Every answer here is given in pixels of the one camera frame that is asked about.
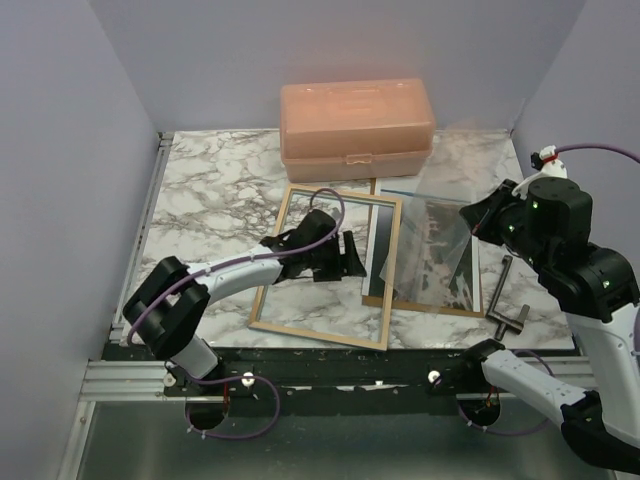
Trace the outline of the clear plastic sheet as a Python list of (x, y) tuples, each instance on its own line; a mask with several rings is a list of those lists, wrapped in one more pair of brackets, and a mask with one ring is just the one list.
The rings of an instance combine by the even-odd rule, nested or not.
[(416, 177), (385, 180), (380, 191), (402, 200), (394, 301), (405, 310), (478, 316), (482, 311), (477, 243), (461, 218), (478, 200), (504, 131), (466, 119), (438, 132)]

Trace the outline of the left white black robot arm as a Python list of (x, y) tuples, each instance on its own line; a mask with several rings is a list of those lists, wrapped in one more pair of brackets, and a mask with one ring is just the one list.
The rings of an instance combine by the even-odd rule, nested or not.
[(177, 365), (197, 393), (209, 395), (222, 380), (219, 356), (196, 334), (209, 304), (254, 287), (296, 280), (305, 271), (315, 282), (367, 275), (353, 233), (338, 233), (337, 221), (319, 209), (244, 254), (191, 266), (175, 256), (164, 258), (122, 314), (155, 359)]

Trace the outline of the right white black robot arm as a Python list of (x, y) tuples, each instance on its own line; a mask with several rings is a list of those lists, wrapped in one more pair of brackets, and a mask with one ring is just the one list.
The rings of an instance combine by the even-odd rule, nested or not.
[(566, 384), (518, 358), (495, 340), (460, 367), (469, 390), (506, 390), (556, 425), (585, 463), (639, 472), (639, 286), (620, 253), (589, 240), (592, 198), (573, 181), (542, 177), (524, 196), (504, 181), (460, 211), (470, 233), (505, 246), (530, 266), (554, 297), (587, 356), (596, 389)]

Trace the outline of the light wooden picture frame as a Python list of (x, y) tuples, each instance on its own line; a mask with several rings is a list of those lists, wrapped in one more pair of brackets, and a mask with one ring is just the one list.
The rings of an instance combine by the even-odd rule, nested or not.
[(292, 229), (316, 208), (352, 231), (367, 276), (314, 282), (310, 271), (257, 290), (248, 327), (255, 331), (384, 351), (388, 346), (395, 267), (381, 274), (374, 253), (396, 260), (402, 201), (353, 190), (291, 184), (276, 221), (275, 234)]

